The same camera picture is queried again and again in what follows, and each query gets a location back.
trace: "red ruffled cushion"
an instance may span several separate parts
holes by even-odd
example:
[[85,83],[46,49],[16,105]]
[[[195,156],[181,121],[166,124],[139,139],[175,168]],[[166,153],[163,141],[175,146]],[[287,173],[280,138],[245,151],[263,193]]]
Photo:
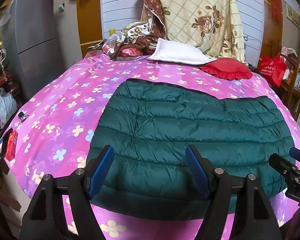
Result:
[[253,76],[249,68],[234,58],[220,57],[200,67],[201,70],[227,80],[249,79]]

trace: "green quilted garment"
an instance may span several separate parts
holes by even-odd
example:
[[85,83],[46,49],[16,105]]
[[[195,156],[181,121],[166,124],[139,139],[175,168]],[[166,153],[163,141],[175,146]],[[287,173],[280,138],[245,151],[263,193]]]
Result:
[[[269,198],[284,178],[268,165],[273,153],[292,161],[289,128],[266,96],[219,100],[167,83],[129,79],[109,100],[94,132],[88,160],[104,145],[115,158],[91,203],[145,219],[202,219],[204,201],[186,164],[194,144],[204,158],[231,175],[253,173]],[[229,213],[236,197],[232,196]]]

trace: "red bag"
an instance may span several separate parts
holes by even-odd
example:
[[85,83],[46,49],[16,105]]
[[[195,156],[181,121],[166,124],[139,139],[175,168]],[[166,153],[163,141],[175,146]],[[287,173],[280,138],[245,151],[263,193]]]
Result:
[[282,79],[284,77],[287,65],[279,58],[280,53],[271,59],[267,56],[263,56],[259,71],[263,77],[276,87],[280,87]]

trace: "bolt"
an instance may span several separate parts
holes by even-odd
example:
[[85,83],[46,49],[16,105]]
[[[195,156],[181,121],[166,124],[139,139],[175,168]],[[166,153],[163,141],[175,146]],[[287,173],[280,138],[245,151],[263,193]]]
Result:
[[77,175],[81,175],[83,173],[84,173],[84,169],[83,168],[79,168],[79,169],[75,170],[75,174],[77,174]]
[[250,179],[250,180],[255,180],[256,179],[256,176],[254,175],[254,174],[249,174],[248,175],[248,179]]
[[46,175],[43,176],[43,179],[44,180],[49,180],[49,179],[51,179],[51,175],[50,174],[46,174]]
[[223,169],[221,169],[221,168],[215,168],[214,171],[215,171],[215,173],[217,173],[219,175],[221,175],[223,173]]

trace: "bedsheet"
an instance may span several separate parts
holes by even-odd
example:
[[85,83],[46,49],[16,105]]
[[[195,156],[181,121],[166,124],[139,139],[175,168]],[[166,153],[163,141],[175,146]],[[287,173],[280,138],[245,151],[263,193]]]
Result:
[[[38,92],[21,111],[29,115],[23,122],[15,117],[11,126],[18,132],[15,159],[7,163],[24,192],[32,197],[44,174],[67,176],[86,165],[94,130],[117,86],[127,78],[168,82],[209,93],[219,99],[271,98],[300,149],[300,129],[288,109],[257,74],[249,80],[228,81],[215,78],[189,65],[146,60],[113,62],[106,55],[88,57],[68,69]],[[63,197],[68,228],[76,233],[69,198]],[[297,202],[284,191],[271,199],[282,226],[297,210]],[[92,206],[106,239],[193,240],[202,220],[156,221],[117,214]],[[223,240],[229,239],[234,214],[228,215]]]

